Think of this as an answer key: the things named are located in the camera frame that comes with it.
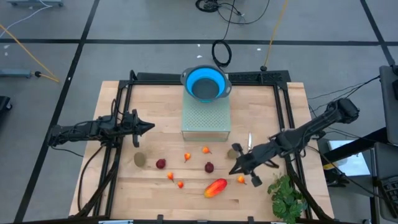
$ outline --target small orange pepper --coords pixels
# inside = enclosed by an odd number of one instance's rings
[[[208,153],[212,154],[212,153],[210,152],[209,147],[207,147],[207,146],[203,147],[203,149],[202,149],[201,151],[202,151],[204,154],[208,154]]]
[[[243,177],[243,176],[239,176],[236,180],[237,180],[239,183],[241,183],[241,184],[247,184],[247,183],[244,181],[244,177]]]
[[[189,160],[191,158],[191,154],[190,153],[185,153],[184,154],[184,158],[185,158],[185,162],[187,162],[187,160]]]
[[[169,178],[170,180],[172,180],[172,182],[174,182],[174,177],[172,172],[167,173],[167,178]]]
[[[183,188],[184,183],[183,183],[182,181],[179,181],[179,182],[177,183],[177,185],[178,185],[179,188]]]
[[[227,185],[226,179],[217,179],[205,189],[205,197],[211,198],[222,192]]]

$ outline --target wooden tabletop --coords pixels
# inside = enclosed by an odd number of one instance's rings
[[[110,113],[117,87],[118,82],[103,82],[94,118]],[[139,138],[140,148],[132,145],[131,136],[124,138],[111,218],[154,220],[158,214],[163,214],[165,220],[245,221],[248,216],[253,216],[255,221],[279,220],[272,213],[272,201],[267,194],[267,188],[274,181],[274,174],[285,174],[284,161],[278,157],[273,159],[280,165],[279,169],[259,166],[256,174],[263,184],[255,188],[251,184],[250,176],[245,176],[248,184],[244,185],[236,181],[238,175],[228,175],[235,161],[226,156],[235,142],[241,143],[247,150],[248,132],[252,132],[253,146],[267,142],[268,136],[279,132],[272,87],[233,87],[229,96],[232,127],[227,142],[183,141],[182,93],[183,86],[133,86],[129,111],[137,109],[140,119],[155,123],[155,128]],[[289,83],[289,95],[295,125],[300,126],[311,119],[303,83]],[[282,92],[280,97],[284,107]],[[286,113],[284,118],[288,127]],[[212,154],[202,153],[201,148],[204,145],[210,148]],[[317,146],[315,142],[310,142],[310,145]],[[82,168],[99,146],[98,142],[87,144]],[[98,186],[104,152],[103,149],[90,162],[85,172],[82,205],[90,199]],[[134,163],[133,157],[137,152],[146,155],[144,167],[137,167]],[[184,163],[186,152],[192,158]],[[166,159],[165,169],[156,168],[158,159]],[[307,150],[307,156],[302,160],[309,192],[325,213],[333,217],[319,154]],[[215,166],[211,174],[204,171],[207,162],[212,162]],[[167,178],[168,172],[174,173],[175,181],[183,181],[182,189]],[[219,178],[228,181],[226,189],[213,198],[205,198],[204,189]],[[70,214],[78,211],[77,188],[76,185]],[[100,214],[104,213],[107,196],[106,190]]]

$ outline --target beet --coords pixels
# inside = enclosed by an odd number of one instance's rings
[[[165,166],[166,166],[166,160],[165,160],[165,159],[159,159],[159,160],[156,162],[156,167],[157,167],[158,169],[163,169]]]
[[[214,165],[211,162],[207,162],[205,165],[205,171],[207,173],[212,173],[214,170]]]

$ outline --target black metal frame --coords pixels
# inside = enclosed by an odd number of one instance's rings
[[[137,76],[135,76],[134,72],[131,71],[130,76],[131,76],[132,81],[131,80],[119,81],[118,93],[116,96],[116,107],[119,108],[122,92],[125,88],[127,88],[127,94],[126,94],[126,99],[125,99],[125,103],[124,103],[124,112],[126,112],[129,108],[129,102],[130,102],[130,98],[131,98],[131,92],[132,92],[133,85],[181,85],[179,74],[138,73]],[[277,108],[279,128],[281,131],[283,129],[285,129],[284,115],[282,112],[282,104],[280,102],[280,95],[279,95],[279,90],[282,90],[282,92],[284,94],[285,106],[286,106],[286,110],[287,110],[287,118],[288,118],[288,122],[289,122],[289,128],[295,128],[292,107],[290,105],[289,92],[287,89],[287,82],[290,82],[290,76],[289,76],[288,71],[284,70],[284,71],[273,71],[273,72],[236,72],[236,73],[229,73],[228,78],[229,78],[230,82],[232,83],[232,85],[235,85],[235,86],[247,85],[247,86],[271,86],[271,87],[273,87],[275,103],[276,103],[276,108]],[[122,150],[122,146],[123,146],[123,138],[115,139],[115,141],[117,142],[117,144],[116,144],[116,153],[115,153],[115,157],[114,157],[114,162],[118,166],[120,156],[121,156],[121,150]],[[102,170],[101,170],[101,176],[99,178],[99,185],[104,184],[106,173],[108,171],[109,160],[111,157],[111,150],[112,150],[112,147],[110,145],[107,145],[106,152],[104,155],[103,166],[102,166]],[[304,170],[302,167],[301,156],[299,153],[295,154],[295,160],[296,160],[297,172],[298,172],[299,179],[305,186]],[[285,162],[291,163],[291,161],[288,159],[286,159]],[[109,186],[108,200],[106,202],[106,210],[105,210],[105,214],[104,214],[106,217],[111,216],[111,209],[112,209],[112,204],[113,204],[113,197],[114,197],[114,190],[115,190],[115,186],[116,186],[118,168],[116,168],[115,172],[116,172],[116,174],[114,175],[114,177],[110,183],[110,186]],[[96,202],[96,204],[94,206],[93,216],[99,215],[100,206],[101,206],[101,197],[98,199],[98,201]],[[306,209],[305,214],[306,214],[307,219],[312,219],[312,213],[311,213],[310,208]],[[153,222],[155,220],[141,220],[141,221]]]

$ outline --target green plant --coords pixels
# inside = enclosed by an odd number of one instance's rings
[[[303,195],[290,186],[290,178],[283,175],[268,187],[267,193],[272,195],[272,211],[287,224],[295,224],[295,219],[307,209],[307,202]]]

